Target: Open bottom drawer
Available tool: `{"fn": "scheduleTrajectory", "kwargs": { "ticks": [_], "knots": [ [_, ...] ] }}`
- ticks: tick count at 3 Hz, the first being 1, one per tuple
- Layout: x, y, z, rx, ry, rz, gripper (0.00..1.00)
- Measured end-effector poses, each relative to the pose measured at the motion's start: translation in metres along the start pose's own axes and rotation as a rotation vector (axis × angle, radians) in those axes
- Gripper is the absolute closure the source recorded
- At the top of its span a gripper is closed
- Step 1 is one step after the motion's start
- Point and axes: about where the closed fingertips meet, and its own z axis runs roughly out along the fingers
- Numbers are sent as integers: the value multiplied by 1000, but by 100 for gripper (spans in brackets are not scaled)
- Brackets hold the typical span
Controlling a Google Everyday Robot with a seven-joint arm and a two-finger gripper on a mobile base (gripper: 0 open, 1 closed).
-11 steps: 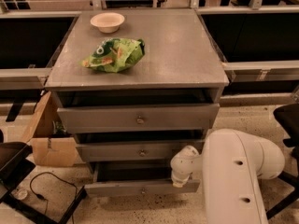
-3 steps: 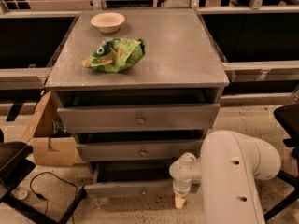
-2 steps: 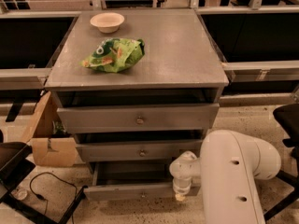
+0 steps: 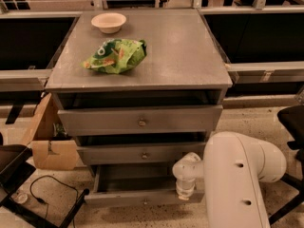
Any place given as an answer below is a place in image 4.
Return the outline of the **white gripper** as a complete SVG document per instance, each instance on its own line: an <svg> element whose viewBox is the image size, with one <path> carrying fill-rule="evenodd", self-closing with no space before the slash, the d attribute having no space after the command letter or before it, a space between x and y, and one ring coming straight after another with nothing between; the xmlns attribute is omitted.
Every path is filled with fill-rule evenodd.
<svg viewBox="0 0 304 228"><path fill-rule="evenodd" d="M172 172L179 199L189 200L194 194L196 179L203 178L203 160L198 154L189 152L173 165Z"/></svg>

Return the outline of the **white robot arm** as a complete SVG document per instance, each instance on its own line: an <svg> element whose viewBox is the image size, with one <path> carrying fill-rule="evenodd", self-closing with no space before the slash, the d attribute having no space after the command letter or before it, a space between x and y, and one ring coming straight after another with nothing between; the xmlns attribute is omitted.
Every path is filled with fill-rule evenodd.
<svg viewBox="0 0 304 228"><path fill-rule="evenodd" d="M274 144L219 132L209 139L202 157L190 152L177 161L173 175L181 200L189 200L196 180L204 180L209 228L270 228L259 185L279 181L286 167Z"/></svg>

